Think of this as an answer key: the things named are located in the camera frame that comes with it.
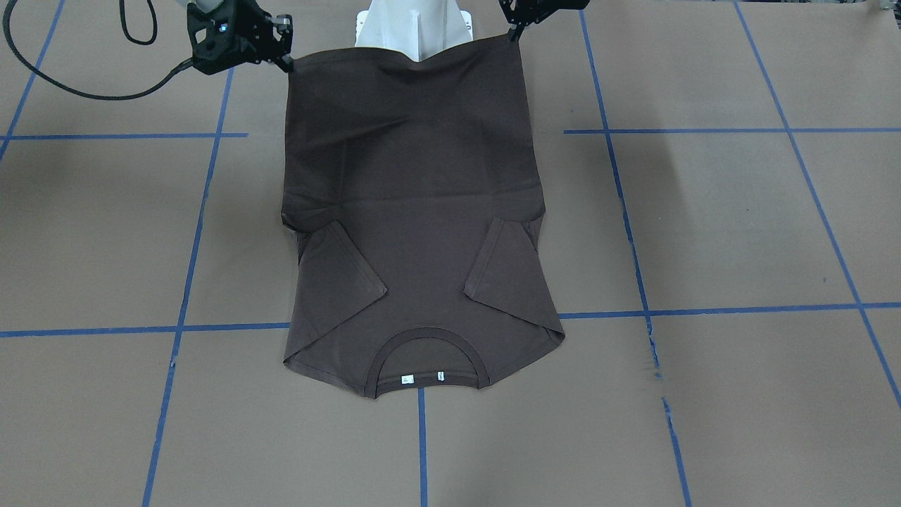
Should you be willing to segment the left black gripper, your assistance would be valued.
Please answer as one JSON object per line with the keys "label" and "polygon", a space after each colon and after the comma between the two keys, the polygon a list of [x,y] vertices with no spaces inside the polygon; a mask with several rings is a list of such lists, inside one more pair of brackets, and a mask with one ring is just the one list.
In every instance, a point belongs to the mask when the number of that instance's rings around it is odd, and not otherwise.
{"label": "left black gripper", "polygon": [[510,26],[508,41],[517,42],[525,27],[537,25],[560,10],[584,10],[590,1],[499,1],[498,4]]}

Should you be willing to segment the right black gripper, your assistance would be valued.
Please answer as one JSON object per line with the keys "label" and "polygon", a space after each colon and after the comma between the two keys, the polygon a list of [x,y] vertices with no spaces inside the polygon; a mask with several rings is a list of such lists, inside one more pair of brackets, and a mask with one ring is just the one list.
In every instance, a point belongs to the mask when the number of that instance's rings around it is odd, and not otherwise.
{"label": "right black gripper", "polygon": [[292,73],[294,23],[256,1],[187,1],[191,65],[206,76],[267,62]]}

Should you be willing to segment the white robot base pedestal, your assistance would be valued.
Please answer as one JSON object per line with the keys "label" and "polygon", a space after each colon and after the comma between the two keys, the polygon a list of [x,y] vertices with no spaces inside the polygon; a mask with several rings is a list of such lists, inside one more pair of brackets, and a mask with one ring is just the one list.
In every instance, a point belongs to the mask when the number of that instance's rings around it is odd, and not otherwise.
{"label": "white robot base pedestal", "polygon": [[419,62],[474,41],[457,1],[372,1],[358,13],[355,47],[389,49]]}

